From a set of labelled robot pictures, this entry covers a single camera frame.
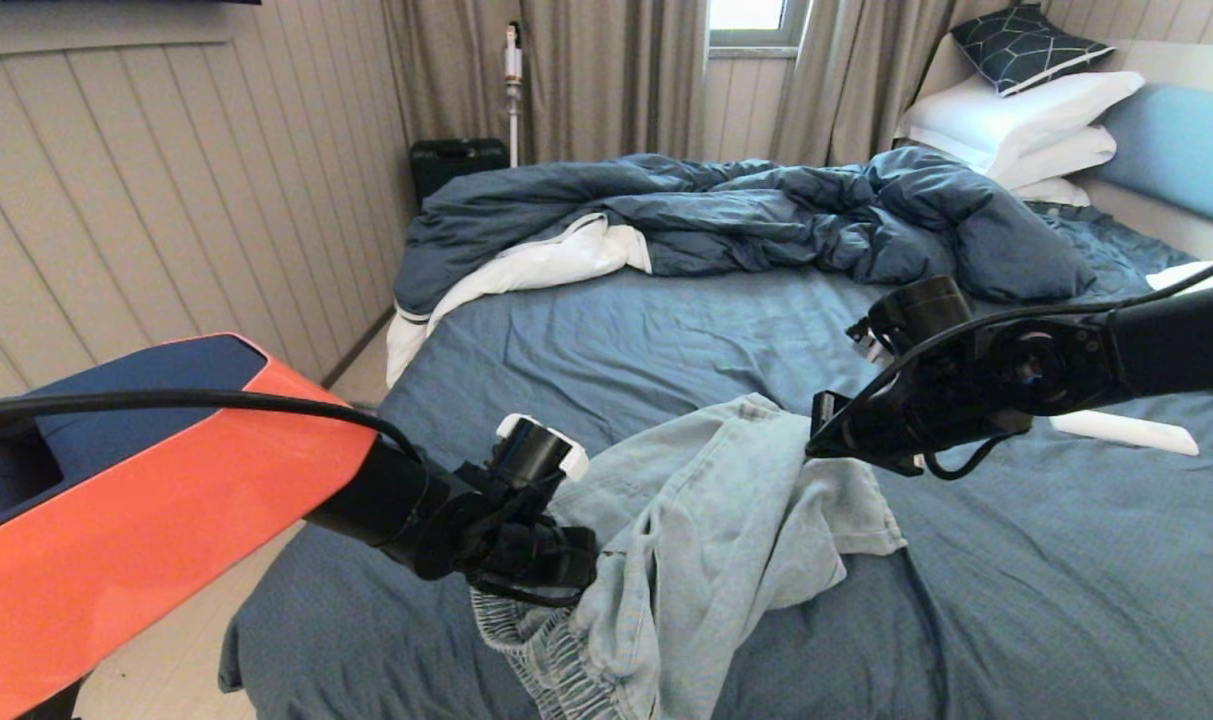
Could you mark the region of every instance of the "floor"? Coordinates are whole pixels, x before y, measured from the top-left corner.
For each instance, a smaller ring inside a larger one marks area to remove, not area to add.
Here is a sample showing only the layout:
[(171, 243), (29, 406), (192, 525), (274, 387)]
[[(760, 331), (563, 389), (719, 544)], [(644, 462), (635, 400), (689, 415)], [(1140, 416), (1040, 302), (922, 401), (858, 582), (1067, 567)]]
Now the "floor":
[[(387, 393), (386, 361), (381, 332), (331, 392), (354, 405), (378, 406)], [(104, 659), (82, 685), (76, 715), (81, 720), (254, 719), (245, 693), (223, 695), (216, 687), (223, 630), (301, 525), (269, 541)]]

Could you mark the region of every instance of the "window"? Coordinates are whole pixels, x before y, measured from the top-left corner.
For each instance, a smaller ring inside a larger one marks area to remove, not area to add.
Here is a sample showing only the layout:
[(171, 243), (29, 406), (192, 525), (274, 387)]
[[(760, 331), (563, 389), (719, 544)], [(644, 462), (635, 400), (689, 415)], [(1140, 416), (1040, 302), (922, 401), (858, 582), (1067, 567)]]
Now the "window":
[(808, 0), (708, 0), (711, 47), (797, 47)]

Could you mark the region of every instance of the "light blue cushion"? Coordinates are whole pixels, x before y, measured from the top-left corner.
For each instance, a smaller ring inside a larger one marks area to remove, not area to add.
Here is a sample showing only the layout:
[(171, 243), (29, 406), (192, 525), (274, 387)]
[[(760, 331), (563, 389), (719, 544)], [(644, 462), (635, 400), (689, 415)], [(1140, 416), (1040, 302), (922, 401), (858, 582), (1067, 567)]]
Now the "light blue cushion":
[(1213, 92), (1149, 85), (1104, 115), (1117, 156), (1105, 181), (1213, 221)]

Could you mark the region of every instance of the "curtain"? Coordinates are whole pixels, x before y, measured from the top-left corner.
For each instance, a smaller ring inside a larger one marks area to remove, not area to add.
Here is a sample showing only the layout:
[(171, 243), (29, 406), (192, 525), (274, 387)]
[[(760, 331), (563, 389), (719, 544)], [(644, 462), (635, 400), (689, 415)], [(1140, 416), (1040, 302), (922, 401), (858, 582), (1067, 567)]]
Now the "curtain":
[(408, 139), (507, 138), (503, 29), (522, 27), (523, 162), (704, 147), (702, 0), (385, 0)]
[(771, 159), (842, 165), (889, 150), (950, 27), (1008, 0), (813, 0)]

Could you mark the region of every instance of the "mattress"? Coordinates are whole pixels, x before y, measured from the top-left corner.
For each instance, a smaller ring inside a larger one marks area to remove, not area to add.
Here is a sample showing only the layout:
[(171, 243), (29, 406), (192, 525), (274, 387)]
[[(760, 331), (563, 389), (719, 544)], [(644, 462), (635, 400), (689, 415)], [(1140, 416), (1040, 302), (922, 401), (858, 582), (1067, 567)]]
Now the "mattress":
[[(1037, 210), (1098, 274), (1078, 301), (1144, 292), (1141, 274), (1188, 259), (1095, 210)], [(625, 269), (486, 297), (438, 327), (378, 413), (444, 465), (484, 459), (514, 412), (591, 453), (750, 392), (807, 415), (813, 393), (875, 377), (843, 328), (889, 290), (804, 268)], [(1213, 718), (1213, 392), (1112, 411), (1185, 425), (1201, 456), (1040, 419), (958, 482), (877, 470), (909, 549), (848, 558), (831, 592), (767, 612), (716, 716)], [(420, 582), (324, 528), (241, 606), (220, 673), (262, 719), (536, 716), (460, 578)]]

